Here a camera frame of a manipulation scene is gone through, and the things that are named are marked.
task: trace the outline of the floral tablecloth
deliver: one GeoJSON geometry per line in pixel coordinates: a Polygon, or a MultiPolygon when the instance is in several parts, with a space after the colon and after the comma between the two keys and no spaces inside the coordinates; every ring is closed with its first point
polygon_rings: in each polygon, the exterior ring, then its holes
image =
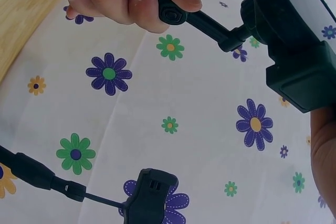
{"type": "MultiPolygon", "coordinates": [[[[203,11],[232,29],[241,1],[203,0],[203,11]]],[[[309,115],[266,86],[266,46],[251,37],[224,53],[189,24],[156,35],[67,20],[66,8],[1,85],[2,146],[119,202],[141,169],[175,174],[164,224],[333,223],[311,174],[309,115]]],[[[123,223],[118,209],[33,188],[2,164],[0,198],[0,223],[123,223]]]]}

